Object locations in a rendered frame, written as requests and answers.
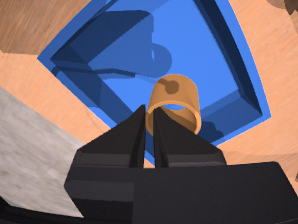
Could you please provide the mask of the blue tray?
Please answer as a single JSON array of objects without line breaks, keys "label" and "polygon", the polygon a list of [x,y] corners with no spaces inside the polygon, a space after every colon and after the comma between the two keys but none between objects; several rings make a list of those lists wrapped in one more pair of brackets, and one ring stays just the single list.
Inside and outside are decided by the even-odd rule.
[{"label": "blue tray", "polygon": [[91,0],[36,59],[109,128],[169,74],[195,83],[215,146],[272,117],[229,0]]}]

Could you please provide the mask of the bronze bushing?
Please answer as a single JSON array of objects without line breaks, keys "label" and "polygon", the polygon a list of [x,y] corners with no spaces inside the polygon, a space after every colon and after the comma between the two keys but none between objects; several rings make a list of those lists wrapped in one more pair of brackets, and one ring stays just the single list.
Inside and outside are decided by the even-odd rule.
[{"label": "bronze bushing", "polygon": [[[167,104],[180,105],[185,108],[170,110],[163,107]],[[181,74],[169,74],[161,77],[155,83],[145,115],[146,129],[152,136],[153,110],[158,107],[161,107],[170,118],[195,134],[199,132],[201,116],[198,90],[190,78]]]}]

